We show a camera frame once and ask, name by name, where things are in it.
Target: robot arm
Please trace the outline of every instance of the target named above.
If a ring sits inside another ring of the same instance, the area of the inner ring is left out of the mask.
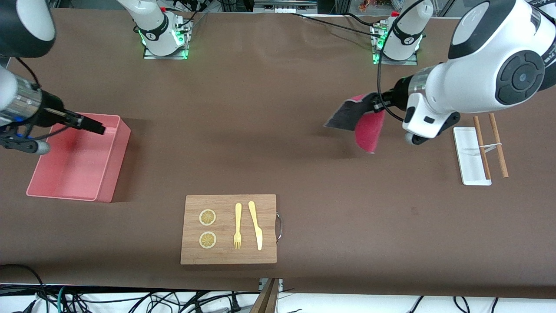
[[[417,0],[407,0],[402,12],[406,11]],[[384,47],[384,55],[392,60],[406,60],[409,58],[423,38],[423,30],[430,18],[433,16],[433,4],[430,0],[424,0],[417,4],[414,9],[406,12],[403,19],[393,23],[394,17],[388,18],[389,29],[394,28],[388,37],[388,45]]]
[[[41,57],[53,46],[56,29],[44,0],[0,2],[0,55]],[[45,154],[46,142],[29,138],[34,126],[56,123],[103,134],[101,123],[66,110],[62,100],[0,67],[0,146]],[[23,134],[18,128],[24,126]]]
[[[554,20],[525,0],[485,1],[460,20],[447,62],[400,80],[384,98],[406,111],[402,126],[419,144],[459,113],[507,109],[554,85],[555,38]]]
[[[143,43],[154,55],[167,56],[183,46],[183,17],[162,12],[156,0],[117,0],[130,14],[143,38]]]

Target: lemon slice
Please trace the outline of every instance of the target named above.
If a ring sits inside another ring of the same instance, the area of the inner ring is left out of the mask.
[[[213,232],[204,232],[199,237],[199,244],[205,249],[210,249],[216,244],[216,235]]]
[[[203,212],[201,212],[201,214],[199,214],[199,222],[201,222],[201,224],[205,226],[212,225],[215,220],[216,220],[216,213],[214,213],[213,210],[206,209]]]

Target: wooden cutting board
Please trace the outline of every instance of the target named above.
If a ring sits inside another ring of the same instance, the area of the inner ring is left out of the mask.
[[[247,203],[254,201],[257,221],[262,229],[262,249],[257,249],[255,227]],[[234,249],[236,232],[235,207],[242,204],[241,249]],[[209,226],[199,221],[205,209],[216,213]],[[188,195],[185,200],[181,264],[259,264],[276,263],[276,195],[229,194]],[[201,247],[199,238],[204,232],[216,235],[216,244],[209,249]]]

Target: pink plastic bin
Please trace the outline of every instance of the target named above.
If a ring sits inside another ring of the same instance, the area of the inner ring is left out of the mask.
[[[51,151],[39,158],[28,196],[112,201],[131,130],[117,115],[81,114],[101,122],[105,134],[69,128],[49,137]],[[56,124],[50,132],[61,127]]]

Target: wooden chopstick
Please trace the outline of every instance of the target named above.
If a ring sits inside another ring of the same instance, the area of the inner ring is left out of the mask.
[[[498,152],[498,162],[500,163],[500,169],[502,170],[502,177],[506,178],[509,177],[508,168],[506,167],[506,159],[504,159],[504,152],[502,151],[502,143],[500,141],[500,134],[498,134],[498,126],[496,125],[496,120],[494,119],[494,114],[489,113],[488,117],[490,118],[490,126],[492,126],[492,132],[494,133],[494,140],[496,140],[496,152]]]
[[[483,160],[483,167],[485,170],[485,176],[490,179],[490,169],[488,167],[487,153],[485,152],[483,134],[481,133],[481,125],[479,124],[479,117],[473,116],[473,123],[475,124],[475,130],[477,132],[477,141],[479,142],[479,151],[481,152],[481,159]]]

